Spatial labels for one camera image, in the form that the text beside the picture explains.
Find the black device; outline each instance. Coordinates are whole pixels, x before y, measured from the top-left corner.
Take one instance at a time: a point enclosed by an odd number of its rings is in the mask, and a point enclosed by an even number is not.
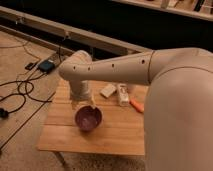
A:
[[[55,64],[51,60],[44,60],[38,65],[38,70],[47,74],[54,69],[55,69]]]
[[[34,63],[30,62],[29,64],[25,66],[25,69],[31,71],[36,65],[37,65],[37,62],[34,62]]]

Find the floor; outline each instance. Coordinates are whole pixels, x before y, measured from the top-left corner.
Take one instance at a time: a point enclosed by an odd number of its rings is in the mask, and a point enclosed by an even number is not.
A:
[[[25,40],[15,38],[0,31],[0,84],[16,80],[18,74],[25,73],[24,67],[29,62],[36,61],[27,54],[23,47],[1,48],[5,46],[20,45]],[[29,42],[27,50],[45,59],[53,51]],[[57,70],[48,76],[34,81],[35,90],[33,97],[46,100],[56,89],[59,80]],[[15,84],[0,87],[0,96],[10,94],[16,87]],[[22,103],[21,97],[11,97],[4,102],[0,102],[0,107],[11,111]],[[43,171],[43,170],[73,170],[73,171],[144,171],[144,157],[138,156],[112,156],[98,154],[62,153],[68,163],[67,168],[63,168],[56,157],[51,152],[41,152],[36,149],[36,144],[42,130],[42,124],[48,112],[49,104],[45,104],[34,116],[32,114],[42,103],[27,99],[25,106],[18,112],[12,113],[8,119],[0,119],[0,147],[8,141],[15,132],[12,139],[2,148],[0,156],[1,171]]]

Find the white object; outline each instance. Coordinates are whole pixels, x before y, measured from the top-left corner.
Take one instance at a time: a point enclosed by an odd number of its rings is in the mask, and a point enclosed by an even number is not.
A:
[[[84,80],[150,85],[144,106],[146,170],[213,170],[211,52],[156,50],[97,62],[71,57],[59,73],[72,82],[76,97],[87,92],[78,84]]]
[[[129,94],[126,84],[117,84],[118,103],[120,106],[129,106]]]
[[[113,93],[116,92],[116,87],[113,84],[107,84],[101,91],[100,94],[105,98],[109,98]]]

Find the black wall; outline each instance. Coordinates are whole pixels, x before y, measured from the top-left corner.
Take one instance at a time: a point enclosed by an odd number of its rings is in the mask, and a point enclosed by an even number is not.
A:
[[[193,46],[213,51],[210,21],[108,0],[0,0],[0,4],[152,49]]]

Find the small box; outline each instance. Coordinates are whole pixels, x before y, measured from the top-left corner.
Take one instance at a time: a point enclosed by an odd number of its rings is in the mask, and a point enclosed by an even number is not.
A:
[[[109,98],[114,92],[116,92],[116,87],[113,84],[108,84],[100,91],[100,94],[105,98]]]

